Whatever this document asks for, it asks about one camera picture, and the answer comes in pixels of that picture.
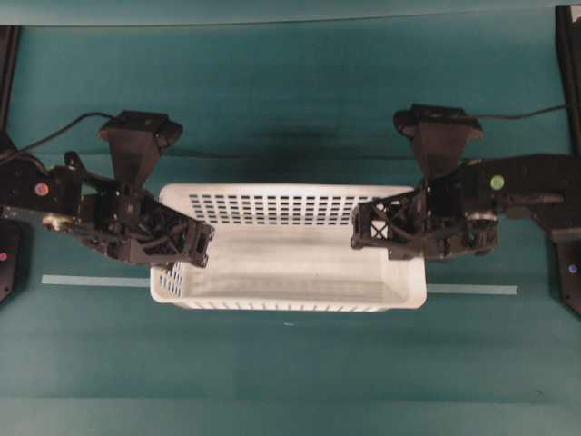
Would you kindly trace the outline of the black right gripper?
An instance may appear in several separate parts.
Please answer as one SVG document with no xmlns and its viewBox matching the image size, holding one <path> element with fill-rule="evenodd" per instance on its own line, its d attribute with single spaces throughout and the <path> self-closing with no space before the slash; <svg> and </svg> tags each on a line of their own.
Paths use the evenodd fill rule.
<svg viewBox="0 0 581 436">
<path fill-rule="evenodd" d="M 498 244 L 491 200 L 492 160 L 420 166 L 422 188 L 358 203 L 352 210 L 351 248 L 388 249 L 390 260 L 446 262 L 484 255 Z"/>
</svg>

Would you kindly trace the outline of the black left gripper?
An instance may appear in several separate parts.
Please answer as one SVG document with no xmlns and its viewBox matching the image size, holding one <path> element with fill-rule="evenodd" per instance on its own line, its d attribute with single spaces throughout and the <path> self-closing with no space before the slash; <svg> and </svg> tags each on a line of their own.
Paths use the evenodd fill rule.
<svg viewBox="0 0 581 436">
<path fill-rule="evenodd" d="M 61 212 L 43 213 L 43 226 L 124 263 L 205 268 L 214 228 L 155 200 L 146 190 L 89 172 L 75 152 L 50 171 L 64 181 Z"/>
</svg>

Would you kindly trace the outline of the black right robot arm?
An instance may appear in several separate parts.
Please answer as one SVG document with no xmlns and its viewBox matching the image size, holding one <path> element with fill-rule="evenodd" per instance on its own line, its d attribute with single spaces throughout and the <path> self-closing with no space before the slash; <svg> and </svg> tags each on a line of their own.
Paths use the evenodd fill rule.
<svg viewBox="0 0 581 436">
<path fill-rule="evenodd" d="M 384 249 L 397 260 L 443 262 L 485 254 L 497 246 L 501 215 L 529 219 L 557 245 L 575 252 L 579 158 L 532 154 L 460 164 L 424 178 L 413 191 L 355 205 L 350 245 Z"/>
</svg>

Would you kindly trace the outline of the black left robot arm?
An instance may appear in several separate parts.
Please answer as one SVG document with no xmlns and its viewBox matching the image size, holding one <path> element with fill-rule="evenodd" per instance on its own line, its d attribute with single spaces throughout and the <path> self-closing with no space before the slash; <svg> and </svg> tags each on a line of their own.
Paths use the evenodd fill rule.
<svg viewBox="0 0 581 436">
<path fill-rule="evenodd" d="M 211 225 L 159 203 L 149 191 L 90 173 L 75 152 L 47 169 L 12 145 L 1 153 L 1 215 L 38 221 L 105 257 L 134 265 L 204 268 L 214 236 Z"/>
</svg>

